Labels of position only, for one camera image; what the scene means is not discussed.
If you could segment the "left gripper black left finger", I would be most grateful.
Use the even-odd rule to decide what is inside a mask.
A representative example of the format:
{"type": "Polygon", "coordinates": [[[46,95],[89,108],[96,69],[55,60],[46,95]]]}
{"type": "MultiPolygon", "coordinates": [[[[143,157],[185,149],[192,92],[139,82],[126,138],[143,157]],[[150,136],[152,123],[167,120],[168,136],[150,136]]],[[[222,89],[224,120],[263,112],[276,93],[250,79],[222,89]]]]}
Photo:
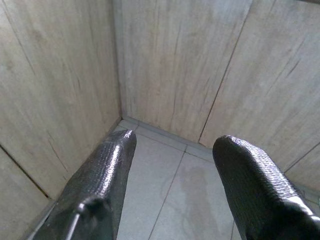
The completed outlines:
{"type": "Polygon", "coordinates": [[[115,240],[137,145],[133,130],[109,134],[72,175],[34,240],[115,240]]]}

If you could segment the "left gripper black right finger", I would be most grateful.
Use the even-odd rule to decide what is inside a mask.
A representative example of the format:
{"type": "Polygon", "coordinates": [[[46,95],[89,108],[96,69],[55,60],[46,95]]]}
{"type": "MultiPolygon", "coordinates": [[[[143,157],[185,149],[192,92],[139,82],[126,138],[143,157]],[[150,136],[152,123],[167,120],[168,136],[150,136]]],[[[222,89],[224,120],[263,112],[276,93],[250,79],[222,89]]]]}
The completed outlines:
{"type": "Polygon", "coordinates": [[[224,135],[212,155],[243,240],[320,238],[319,215],[264,150],[224,135]]]}

